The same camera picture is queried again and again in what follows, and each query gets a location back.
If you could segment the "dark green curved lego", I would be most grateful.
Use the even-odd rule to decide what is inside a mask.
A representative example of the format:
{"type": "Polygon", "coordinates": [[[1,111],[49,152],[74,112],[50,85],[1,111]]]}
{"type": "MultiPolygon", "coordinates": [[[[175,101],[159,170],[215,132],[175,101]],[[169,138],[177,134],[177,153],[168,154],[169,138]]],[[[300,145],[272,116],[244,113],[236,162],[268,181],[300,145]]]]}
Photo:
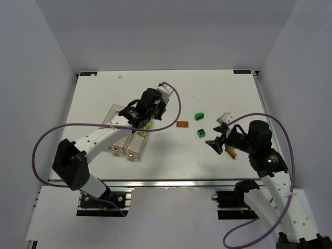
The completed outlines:
{"type": "Polygon", "coordinates": [[[195,115],[194,115],[194,119],[197,121],[197,120],[200,120],[200,119],[202,119],[202,118],[204,118],[204,113],[196,113],[195,115]]]}

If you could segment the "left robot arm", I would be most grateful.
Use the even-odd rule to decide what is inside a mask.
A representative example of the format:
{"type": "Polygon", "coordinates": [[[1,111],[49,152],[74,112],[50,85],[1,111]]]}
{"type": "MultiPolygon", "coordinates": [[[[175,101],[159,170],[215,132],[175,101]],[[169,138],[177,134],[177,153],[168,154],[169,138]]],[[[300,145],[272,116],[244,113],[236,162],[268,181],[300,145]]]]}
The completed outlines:
{"type": "Polygon", "coordinates": [[[173,90],[167,85],[148,88],[138,101],[119,111],[105,127],[72,142],[62,140],[54,158],[53,170],[71,190],[110,200],[111,190],[90,174],[89,163],[115,142],[131,135],[134,129],[146,127],[151,119],[160,120],[172,93],[173,90]]]}

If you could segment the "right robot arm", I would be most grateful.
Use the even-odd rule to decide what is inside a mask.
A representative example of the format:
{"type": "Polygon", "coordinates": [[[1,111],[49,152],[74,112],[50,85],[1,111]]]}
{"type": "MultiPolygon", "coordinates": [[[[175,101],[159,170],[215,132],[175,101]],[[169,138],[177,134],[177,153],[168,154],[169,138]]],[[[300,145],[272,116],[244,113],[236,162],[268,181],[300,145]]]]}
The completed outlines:
{"type": "Polygon", "coordinates": [[[261,120],[250,122],[248,132],[241,126],[232,129],[226,123],[215,127],[221,133],[206,141],[218,154],[227,147],[248,153],[250,165],[269,190],[273,203],[265,199],[254,180],[238,182],[234,189],[240,203],[249,206],[271,229],[276,248],[331,248],[331,239],[322,236],[311,223],[294,193],[293,178],[282,156],[272,148],[272,132],[261,120]]]}

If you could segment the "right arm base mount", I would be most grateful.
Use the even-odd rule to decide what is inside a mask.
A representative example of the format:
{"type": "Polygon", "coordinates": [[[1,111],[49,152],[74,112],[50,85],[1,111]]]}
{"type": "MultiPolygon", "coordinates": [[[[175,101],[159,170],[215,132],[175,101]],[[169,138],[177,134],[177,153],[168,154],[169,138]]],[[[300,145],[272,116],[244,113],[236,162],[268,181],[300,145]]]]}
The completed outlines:
{"type": "Polygon", "coordinates": [[[254,220],[258,217],[247,204],[240,202],[234,191],[217,191],[211,199],[217,204],[219,220],[254,220]]]}

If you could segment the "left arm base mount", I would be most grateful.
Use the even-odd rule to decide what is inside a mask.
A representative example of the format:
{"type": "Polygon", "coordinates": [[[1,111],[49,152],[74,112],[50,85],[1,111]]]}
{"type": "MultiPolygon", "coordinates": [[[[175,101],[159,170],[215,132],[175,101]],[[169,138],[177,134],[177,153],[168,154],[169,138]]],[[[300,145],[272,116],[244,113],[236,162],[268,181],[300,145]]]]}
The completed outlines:
{"type": "Polygon", "coordinates": [[[131,203],[131,189],[113,188],[108,201],[97,201],[81,192],[76,216],[82,217],[126,217],[131,203]]]}

